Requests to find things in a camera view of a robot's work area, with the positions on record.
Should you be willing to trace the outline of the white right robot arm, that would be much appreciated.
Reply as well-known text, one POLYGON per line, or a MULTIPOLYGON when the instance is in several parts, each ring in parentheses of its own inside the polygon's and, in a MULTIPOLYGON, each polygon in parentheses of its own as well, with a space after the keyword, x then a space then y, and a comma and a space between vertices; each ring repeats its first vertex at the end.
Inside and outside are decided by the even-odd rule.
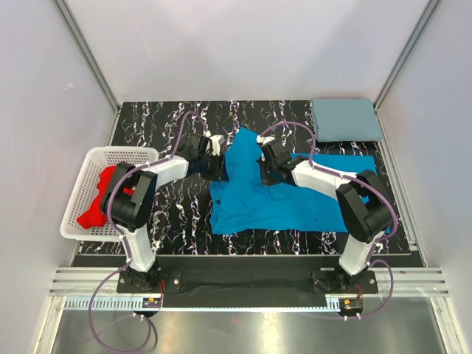
POLYGON ((294 157, 272 136, 258 136, 256 142, 262 151, 257 162, 264 185, 290 184, 338 202, 348 238, 335 284, 343 292, 354 291, 361 284, 360 274, 369 266, 375 243, 386 231, 392 231, 397 221, 378 176, 371 170, 352 173, 326 167, 312 156, 294 157))

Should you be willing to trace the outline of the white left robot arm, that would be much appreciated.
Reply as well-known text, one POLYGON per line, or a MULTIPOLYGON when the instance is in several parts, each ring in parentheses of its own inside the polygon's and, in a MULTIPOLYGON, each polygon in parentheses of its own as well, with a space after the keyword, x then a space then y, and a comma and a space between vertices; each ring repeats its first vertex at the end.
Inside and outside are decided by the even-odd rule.
POLYGON ((159 284, 159 274, 151 269, 156 261, 151 250, 147 222, 158 188, 193 175, 207 181, 228 181, 221 135, 193 134, 173 155, 134 166, 121 162, 104 193, 101 208, 119 233, 127 264, 135 272, 133 283, 144 292, 159 284))

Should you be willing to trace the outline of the bright blue t-shirt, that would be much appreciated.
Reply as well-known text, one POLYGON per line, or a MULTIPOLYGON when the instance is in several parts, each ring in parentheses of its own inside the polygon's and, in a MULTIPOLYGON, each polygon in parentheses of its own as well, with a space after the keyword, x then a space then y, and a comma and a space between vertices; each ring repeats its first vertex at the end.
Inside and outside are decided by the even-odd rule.
POLYGON ((247 229, 346 232, 339 204, 315 190, 289 184, 263 185, 257 160, 257 134, 241 128, 226 152, 228 182, 209 186, 212 233, 229 235, 247 229))

